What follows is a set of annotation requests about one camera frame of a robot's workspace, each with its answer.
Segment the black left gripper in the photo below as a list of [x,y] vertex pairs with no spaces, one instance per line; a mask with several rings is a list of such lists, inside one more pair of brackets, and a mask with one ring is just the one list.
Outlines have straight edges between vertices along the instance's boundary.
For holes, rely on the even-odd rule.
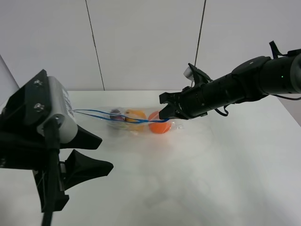
[[[49,200],[46,197],[49,157],[44,126],[49,120],[56,121],[51,118],[46,122],[51,111],[48,77],[46,70],[41,70],[8,99],[0,114],[0,165],[7,169],[33,171],[42,211]],[[59,129],[57,137],[59,149],[96,150],[103,141],[79,125]],[[106,177],[114,167],[110,162],[92,159],[75,149],[60,164],[65,190]]]

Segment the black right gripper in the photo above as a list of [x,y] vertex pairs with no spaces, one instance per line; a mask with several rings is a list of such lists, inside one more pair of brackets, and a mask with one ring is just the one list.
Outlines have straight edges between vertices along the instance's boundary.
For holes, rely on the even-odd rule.
[[221,77],[194,87],[185,87],[182,92],[164,92],[159,95],[159,102],[167,104],[159,111],[160,119],[193,119],[234,103],[235,79]]

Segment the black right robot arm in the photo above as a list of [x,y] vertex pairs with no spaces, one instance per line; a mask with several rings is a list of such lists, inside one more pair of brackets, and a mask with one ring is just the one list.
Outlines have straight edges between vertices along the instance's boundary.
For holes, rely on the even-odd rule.
[[274,59],[269,56],[253,58],[216,80],[192,64],[186,74],[195,85],[181,92],[161,94],[160,103],[166,106],[159,112],[160,119],[189,120],[206,116],[220,107],[254,102],[268,95],[299,94],[301,51],[276,53]]

